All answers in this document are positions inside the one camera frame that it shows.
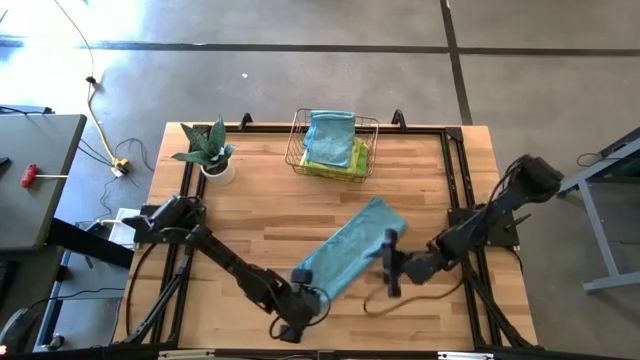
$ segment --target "butcher block tabletop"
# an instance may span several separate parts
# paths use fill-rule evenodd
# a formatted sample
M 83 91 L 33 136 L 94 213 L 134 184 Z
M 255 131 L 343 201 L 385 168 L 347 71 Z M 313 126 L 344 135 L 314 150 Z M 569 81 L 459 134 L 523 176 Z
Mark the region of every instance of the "butcher block tabletop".
M 247 126 L 289 126 L 258 123 Z M 489 130 L 462 126 L 477 203 L 487 200 L 499 179 Z M 226 186 L 207 185 L 206 225 L 215 236 L 249 263 L 271 268 L 288 279 L 292 268 L 338 231 L 375 196 L 408 221 L 399 241 L 403 250 L 424 249 L 447 228 L 450 207 L 440 138 L 434 135 L 379 134 L 375 171 L 363 183 L 298 175 L 284 161 L 288 133 L 228 133 L 238 145 L 232 156 L 235 179 Z M 452 149 L 459 178 L 458 158 Z M 188 148 L 179 123 L 168 123 L 148 203 L 159 205 L 180 191 L 185 164 L 171 159 Z M 199 167 L 194 166 L 189 194 L 194 195 Z M 460 191 L 461 206 L 465 206 Z M 135 253 L 127 291 L 140 256 Z M 141 265 L 130 299 L 130 329 L 140 323 L 159 294 L 168 245 L 158 245 Z M 486 249 L 493 293 L 522 336 L 536 343 L 525 286 L 516 257 L 501 248 Z M 308 328 L 300 344 L 272 340 L 268 328 L 275 314 L 265 314 L 244 297 L 235 279 L 196 252 L 184 307 L 179 348 L 342 349 L 342 350 L 471 350 L 473 349 L 464 288 L 441 300 L 418 300 L 382 317 L 363 312 L 363 299 L 380 286 L 380 260 L 334 301 L 327 319 Z M 402 299 L 439 295 L 460 282 L 459 267 L 439 272 L 422 286 L 402 279 Z M 123 299 L 114 341 L 124 339 Z M 368 305 L 378 311 L 398 302 L 386 290 Z M 478 302 L 485 339 L 486 312 Z M 167 307 L 162 340 L 173 319 L 174 300 Z

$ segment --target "blue towel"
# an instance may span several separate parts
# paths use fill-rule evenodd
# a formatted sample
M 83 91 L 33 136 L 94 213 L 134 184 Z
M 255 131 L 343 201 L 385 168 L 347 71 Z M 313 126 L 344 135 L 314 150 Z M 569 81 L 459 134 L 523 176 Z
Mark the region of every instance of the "blue towel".
M 312 270 L 311 285 L 333 300 L 375 260 L 367 255 L 380 248 L 386 229 L 401 236 L 406 228 L 407 221 L 376 196 L 296 267 Z M 326 305 L 324 296 L 321 301 Z
M 355 114 L 348 111 L 311 111 L 311 126 L 304 137 L 307 160 L 349 167 L 355 135 Z

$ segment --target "yellow cable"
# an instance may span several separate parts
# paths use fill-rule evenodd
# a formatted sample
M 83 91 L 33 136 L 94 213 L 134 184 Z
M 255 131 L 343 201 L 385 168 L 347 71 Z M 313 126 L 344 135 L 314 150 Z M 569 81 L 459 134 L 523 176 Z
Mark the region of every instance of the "yellow cable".
M 62 13 L 64 13 L 64 15 L 67 17 L 67 19 L 69 19 L 69 21 L 71 22 L 71 24 L 73 24 L 73 27 L 76 28 L 76 30 L 78 31 L 78 34 L 80 34 L 80 37 L 82 37 L 82 40 L 84 41 L 84 44 L 87 46 L 87 50 L 89 50 L 89 55 L 91 56 L 91 77 L 93 78 L 93 74 L 94 74 L 94 71 L 95 71 L 95 61 L 93 59 L 93 51 L 91 50 L 91 46 L 89 46 L 89 42 L 84 37 L 84 34 L 82 34 L 82 31 L 80 31 L 80 28 L 78 27 L 78 25 L 76 25 L 76 23 L 73 21 L 73 19 L 71 19 L 69 14 L 67 14 L 67 12 L 64 10 L 62 5 L 60 5 L 58 0 L 53 0 L 53 2 L 55 2 L 56 5 L 58 5 L 60 10 L 62 10 Z M 119 159 L 116 158 L 115 155 L 113 154 L 113 152 L 111 151 L 111 148 L 109 147 L 109 144 L 107 143 L 107 139 L 104 136 L 104 132 L 102 131 L 102 127 L 98 123 L 98 120 L 96 119 L 96 115 L 93 113 L 93 109 L 91 109 L 91 100 L 93 99 L 93 94 L 95 94 L 95 91 L 93 93 L 91 93 L 91 88 L 92 88 L 92 84 L 89 83 L 89 90 L 87 92 L 87 106 L 89 107 L 89 112 L 91 113 L 91 118 L 93 119 L 93 123 L 95 124 L 96 128 L 98 129 L 98 134 L 100 134 L 100 140 L 102 140 L 102 144 L 104 145 L 104 148 L 107 150 L 107 154 L 111 158 L 112 165 L 115 166 L 116 163 L 118 163 Z

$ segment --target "green cloth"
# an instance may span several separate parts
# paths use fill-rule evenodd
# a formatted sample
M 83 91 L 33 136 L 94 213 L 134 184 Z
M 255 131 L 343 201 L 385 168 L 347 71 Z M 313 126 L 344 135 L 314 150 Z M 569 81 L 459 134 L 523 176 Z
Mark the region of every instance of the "green cloth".
M 349 167 L 340 167 L 333 165 L 325 165 L 313 161 L 308 161 L 307 152 L 304 152 L 302 156 L 302 161 L 300 161 L 300 165 L 319 169 L 319 170 L 329 170 L 332 172 L 338 172 L 341 174 L 354 174 L 364 176 L 367 174 L 367 160 L 369 157 L 369 147 L 365 144 L 364 140 L 359 137 L 354 137 L 353 139 L 353 147 L 351 148 L 351 162 L 349 163 Z M 331 177 L 331 173 L 323 173 L 323 176 Z

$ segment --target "concrete floor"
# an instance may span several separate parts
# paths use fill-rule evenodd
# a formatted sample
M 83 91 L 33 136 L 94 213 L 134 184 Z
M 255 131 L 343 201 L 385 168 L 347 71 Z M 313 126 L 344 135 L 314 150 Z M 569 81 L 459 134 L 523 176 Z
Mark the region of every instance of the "concrete floor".
M 0 36 L 29 39 L 24 48 L 0 48 L 0 102 L 86 114 L 83 79 L 89 58 L 86 50 L 69 48 L 79 42 L 75 30 L 54 4 L 24 3 L 10 3 L 0 23 Z M 447 44 L 438 0 L 61 3 L 90 41 Z M 459 46 L 640 47 L 634 36 L 640 30 L 640 3 L 633 0 L 449 3 Z M 448 54 L 94 53 L 104 89 L 93 106 L 110 142 L 139 137 L 152 162 L 167 121 L 212 120 L 218 113 L 228 121 L 239 120 L 247 111 L 256 121 L 290 121 L 293 111 L 305 106 L 352 109 L 386 121 L 401 108 L 409 123 L 461 124 Z M 501 170 L 529 152 L 572 174 L 579 170 L 579 154 L 598 151 L 638 126 L 637 59 L 463 55 L 461 64 L 473 123 L 489 126 Z M 92 125 L 83 138 L 100 148 Z M 140 166 L 135 145 L 121 147 L 119 155 L 137 165 L 138 187 L 126 180 L 111 184 L 106 204 L 113 210 L 139 207 L 152 174 Z M 104 213 L 98 199 L 110 178 L 106 167 L 79 153 L 57 215 L 74 222 Z M 584 210 L 575 203 L 554 199 L 522 209 L 533 214 L 519 233 L 539 341 L 553 350 L 639 358 L 640 286 L 584 294 L 581 283 L 605 275 L 605 267 Z M 640 256 L 631 262 L 639 263 Z M 97 314 L 115 311 L 113 300 L 91 303 L 87 306 L 94 306 Z M 76 339 L 76 344 L 107 343 L 112 325 L 105 321 L 98 329 L 96 324 L 93 331 L 102 331 L 102 337 L 83 328 L 83 333 L 93 335 L 86 343 Z

